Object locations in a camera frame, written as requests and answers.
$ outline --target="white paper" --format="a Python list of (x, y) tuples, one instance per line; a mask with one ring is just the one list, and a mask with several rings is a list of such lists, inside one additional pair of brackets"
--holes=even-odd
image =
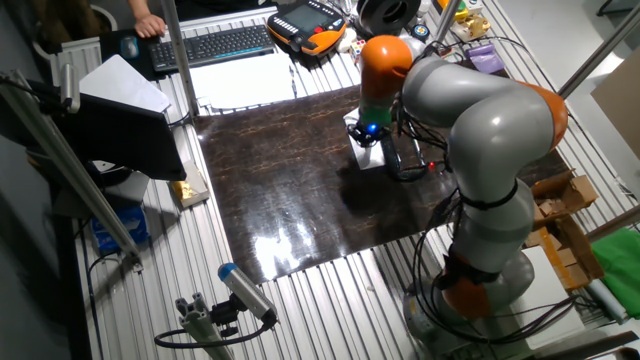
[[(358, 110), (359, 109), (356, 108), (355, 110), (344, 116), (345, 125), (355, 124), (358, 122), (358, 119), (360, 119), (360, 113)], [(351, 136), (349, 136), (349, 141), (351, 141), (353, 154), (358, 161), (360, 170), (384, 166), (384, 154), (382, 154), (382, 146), (380, 146), (379, 142), (372, 147), (363, 148), (362, 146), (358, 145), (358, 143), (353, 140)]]
[(293, 99), (286, 54), (269, 54), (190, 69), (200, 105), (236, 109)]
[(155, 112), (163, 112), (171, 105), (162, 91), (120, 55), (112, 56), (80, 80), (80, 92)]

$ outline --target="cardboard box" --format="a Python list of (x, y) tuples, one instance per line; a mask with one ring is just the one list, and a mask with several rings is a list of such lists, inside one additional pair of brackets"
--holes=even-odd
[(587, 208), (598, 198), (589, 178), (586, 175), (574, 177), (573, 170), (538, 181), (531, 193), (539, 207), (534, 210), (534, 229)]
[(620, 137), (640, 158), (640, 122), (637, 121), (638, 112), (640, 112), (640, 101), (638, 101), (640, 81), (638, 79), (640, 79), (640, 49), (636, 49), (611, 74), (607, 75), (591, 95)]
[(604, 277), (591, 244), (578, 224), (565, 215), (548, 227), (532, 232), (526, 246), (541, 246), (565, 290), (582, 288), (594, 279)]

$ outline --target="green object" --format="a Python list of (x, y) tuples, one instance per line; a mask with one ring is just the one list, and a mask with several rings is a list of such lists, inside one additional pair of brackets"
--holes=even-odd
[(629, 316), (640, 318), (640, 234), (623, 228), (591, 247), (604, 268), (602, 281)]

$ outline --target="aluminum profile table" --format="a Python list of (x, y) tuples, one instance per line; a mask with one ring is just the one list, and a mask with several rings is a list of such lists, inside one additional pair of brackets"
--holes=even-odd
[[(230, 28), (264, 24), (274, 8), (201, 19), (181, 24), (183, 37)], [(492, 24), (488, 35), (506, 36), (521, 43), (504, 11), (495, 0), (485, 1), (483, 15)], [(432, 9), (427, 26), (436, 30), (439, 16)], [(162, 41), (168, 41), (168, 35)], [(455, 40), (448, 35), (447, 42)], [(509, 75), (521, 81), (556, 89), (535, 61), (519, 47), (494, 42)], [(63, 45), (52, 57), (54, 83), (58, 69), (70, 63), (80, 78), (101, 64), (97, 38)], [(348, 54), (331, 54), (312, 63), (292, 62), (297, 97), (359, 85), (360, 74)], [(168, 122), (187, 113), (179, 75), (154, 82), (172, 102)], [(201, 114), (219, 114), (200, 103)], [(174, 136), (183, 160), (193, 159), (209, 182), (198, 136), (191, 125), (175, 128)], [(595, 229), (636, 205), (619, 189), (616, 173), (591, 136), (576, 120), (569, 121), (558, 150), (577, 175), (589, 176), (600, 198), (575, 215), (585, 232)], [(151, 240), (140, 246), (144, 271), (120, 268), (115, 261), (98, 264), (91, 277), (86, 270), (98, 257), (87, 230), (76, 239), (78, 265), (85, 300), (87, 326), (94, 359), (207, 359), (202, 350), (159, 348), (153, 337), (178, 329), (174, 300), (202, 292), (208, 303), (227, 300), (229, 291), (217, 278), (222, 263), (232, 261), (228, 239), (220, 219), (215, 194), (211, 199), (180, 211), (164, 181), (149, 183), (143, 207)], [(280, 324), (249, 342), (233, 345), (236, 359), (415, 359), (426, 351), (408, 333), (402, 317), (402, 296), (411, 281), (410, 261), (416, 237), (360, 251), (322, 265), (260, 285), (279, 311)], [(442, 254), (450, 238), (445, 229), (429, 235), (423, 266), (434, 273), (442, 266)], [(95, 293), (89, 296), (89, 284)], [(596, 324), (600, 312), (581, 314), (586, 324)], [(240, 334), (258, 329), (251, 315), (241, 314)], [(181, 335), (179, 341), (189, 341)], [(464, 353), (457, 354), (464, 358)]]

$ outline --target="keyboard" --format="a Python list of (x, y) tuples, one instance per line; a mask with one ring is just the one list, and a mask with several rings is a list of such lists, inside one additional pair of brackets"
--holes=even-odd
[[(189, 66), (208, 65), (238, 58), (268, 54), (275, 44), (265, 25), (231, 29), (184, 39)], [(149, 46), (153, 70), (178, 69), (171, 42)]]

